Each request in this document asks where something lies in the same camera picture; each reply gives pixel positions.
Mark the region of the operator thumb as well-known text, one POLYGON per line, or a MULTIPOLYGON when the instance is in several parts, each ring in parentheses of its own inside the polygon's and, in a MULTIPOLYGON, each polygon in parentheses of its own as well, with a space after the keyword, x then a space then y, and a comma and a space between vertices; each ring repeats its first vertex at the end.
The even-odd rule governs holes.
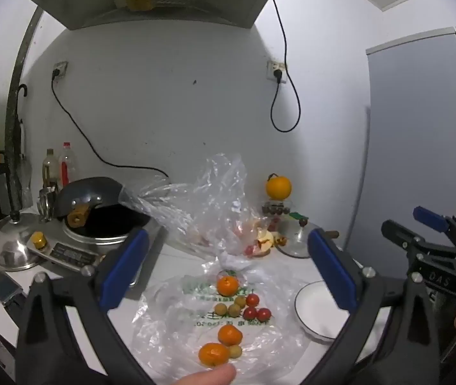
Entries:
POLYGON ((189 374, 173 385, 230 385, 237 375, 232 364, 224 364, 209 371, 189 374))

